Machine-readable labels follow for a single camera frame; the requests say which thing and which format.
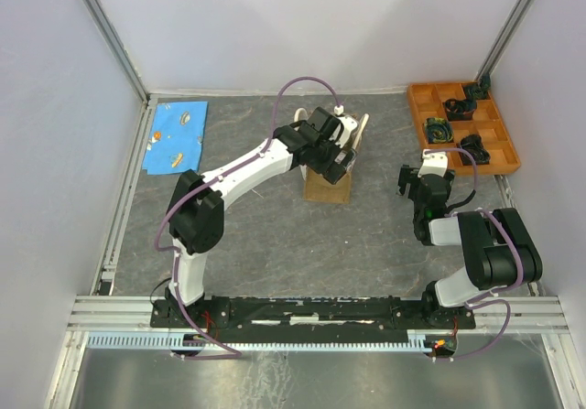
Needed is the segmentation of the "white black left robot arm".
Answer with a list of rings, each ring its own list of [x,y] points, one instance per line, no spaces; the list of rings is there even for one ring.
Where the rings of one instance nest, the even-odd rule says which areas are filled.
[[[170,314],[181,326],[201,320],[205,265],[223,236],[226,210],[261,183],[297,167],[337,185],[351,172],[368,121],[367,115],[356,119],[318,107],[308,118],[276,128],[263,144],[223,167],[179,176],[161,227],[172,238],[174,263],[166,295]]]

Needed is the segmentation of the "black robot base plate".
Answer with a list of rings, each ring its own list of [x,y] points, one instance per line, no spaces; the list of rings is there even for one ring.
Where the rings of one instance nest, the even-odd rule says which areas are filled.
[[[226,344],[406,342],[410,330],[476,328],[470,310],[441,307],[429,293],[420,299],[211,296],[186,311]]]

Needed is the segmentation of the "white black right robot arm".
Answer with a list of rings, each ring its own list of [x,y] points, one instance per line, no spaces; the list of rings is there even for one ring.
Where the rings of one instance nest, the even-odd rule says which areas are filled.
[[[473,310],[485,299],[539,280],[543,264],[525,224],[514,208],[458,212],[474,195],[448,203],[455,172],[440,173],[403,165],[398,194],[413,202],[413,232],[426,246],[456,246],[463,267],[429,283],[419,300],[405,300],[397,318],[423,328],[472,328]]]

